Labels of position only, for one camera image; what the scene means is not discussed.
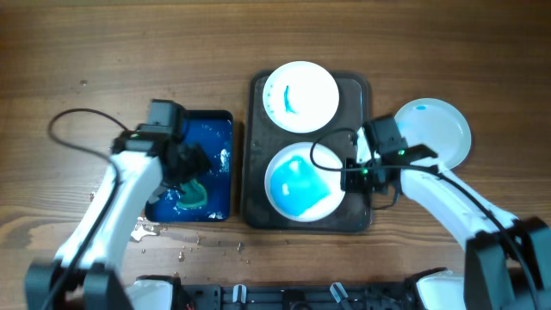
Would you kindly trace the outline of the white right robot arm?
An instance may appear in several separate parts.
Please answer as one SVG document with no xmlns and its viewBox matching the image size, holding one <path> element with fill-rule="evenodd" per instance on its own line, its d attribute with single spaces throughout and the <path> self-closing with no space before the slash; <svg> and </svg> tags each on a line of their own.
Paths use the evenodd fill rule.
<svg viewBox="0 0 551 310">
<path fill-rule="evenodd" d="M 550 307 L 549 225 L 496 207 L 439 164 L 427 146 L 348 158 L 341 186 L 369 194 L 394 186 L 436 218 L 465 251 L 463 275 L 437 271 L 417 280 L 423 308 Z"/>
</svg>

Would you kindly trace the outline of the white plate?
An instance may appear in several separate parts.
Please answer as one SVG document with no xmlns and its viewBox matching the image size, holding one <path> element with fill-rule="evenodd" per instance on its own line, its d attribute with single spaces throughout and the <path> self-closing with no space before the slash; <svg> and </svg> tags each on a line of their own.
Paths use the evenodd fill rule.
<svg viewBox="0 0 551 310">
<path fill-rule="evenodd" d="M 470 153 L 473 137 L 466 118 L 443 100 L 413 100 L 400 108 L 394 119 L 409 146 L 428 146 L 449 169 L 460 165 Z"/>
<path fill-rule="evenodd" d="M 337 113 L 339 90 L 335 78 L 321 65 L 294 61 L 275 69 L 263 87 L 268 117 L 290 133 L 311 133 Z"/>
<path fill-rule="evenodd" d="M 324 219 L 344 200 L 338 171 L 342 167 L 337 154 L 323 145 L 298 142 L 282 148 L 264 175 L 270 205 L 289 220 Z"/>
</svg>

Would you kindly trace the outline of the green sponge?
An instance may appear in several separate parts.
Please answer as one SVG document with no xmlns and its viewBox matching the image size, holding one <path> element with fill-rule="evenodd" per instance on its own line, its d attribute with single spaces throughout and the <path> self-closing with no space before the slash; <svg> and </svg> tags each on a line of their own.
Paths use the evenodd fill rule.
<svg viewBox="0 0 551 310">
<path fill-rule="evenodd" d="M 181 183 L 176 206 L 180 209 L 198 209 L 207 204 L 207 190 L 196 179 Z"/>
</svg>

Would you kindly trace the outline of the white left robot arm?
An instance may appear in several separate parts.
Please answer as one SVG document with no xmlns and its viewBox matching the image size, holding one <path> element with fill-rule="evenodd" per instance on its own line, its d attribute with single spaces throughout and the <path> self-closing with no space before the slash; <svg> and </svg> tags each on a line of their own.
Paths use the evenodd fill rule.
<svg viewBox="0 0 551 310">
<path fill-rule="evenodd" d="M 173 304 L 166 280 L 140 280 L 125 287 L 119 278 L 128 239 L 141 209 L 167 189 L 209 171 L 201 146 L 186 145 L 179 133 L 125 130 L 114 139 L 112 155 L 96 198 L 74 233 L 50 264 L 32 263 L 25 279 L 30 309 L 67 309 L 67 293 L 82 288 L 82 309 L 147 309 Z"/>
</svg>

